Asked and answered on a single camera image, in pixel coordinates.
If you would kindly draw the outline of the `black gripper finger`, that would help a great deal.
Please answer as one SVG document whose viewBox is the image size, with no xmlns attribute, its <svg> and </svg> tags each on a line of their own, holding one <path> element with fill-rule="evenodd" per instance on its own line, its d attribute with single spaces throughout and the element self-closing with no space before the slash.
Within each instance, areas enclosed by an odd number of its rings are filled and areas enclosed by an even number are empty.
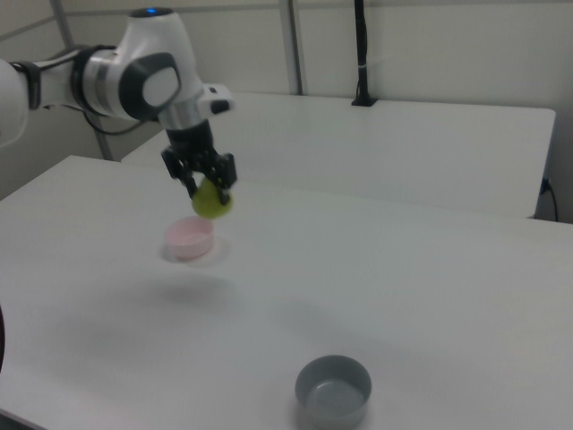
<svg viewBox="0 0 573 430">
<path fill-rule="evenodd" d="M 205 198 L 220 204 L 231 203 L 231 189 L 236 182 L 235 157 L 231 153 L 209 154 L 201 165 L 203 179 L 199 191 Z"/>
<path fill-rule="evenodd" d="M 161 157 L 171 178 L 178 180 L 185 187 L 192 200 L 198 190 L 193 172 L 177 157 L 171 147 L 165 148 Z"/>
</svg>

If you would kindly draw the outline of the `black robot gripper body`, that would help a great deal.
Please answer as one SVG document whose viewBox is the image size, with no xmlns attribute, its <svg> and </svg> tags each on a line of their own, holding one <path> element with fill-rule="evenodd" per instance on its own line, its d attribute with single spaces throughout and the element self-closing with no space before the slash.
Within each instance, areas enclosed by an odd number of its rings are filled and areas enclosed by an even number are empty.
<svg viewBox="0 0 573 430">
<path fill-rule="evenodd" d="M 209 120 L 203 120 L 185 129 L 167 129 L 167 137 L 170 146 L 179 158 L 191 158 L 198 154 L 216 152 Z"/>
</svg>

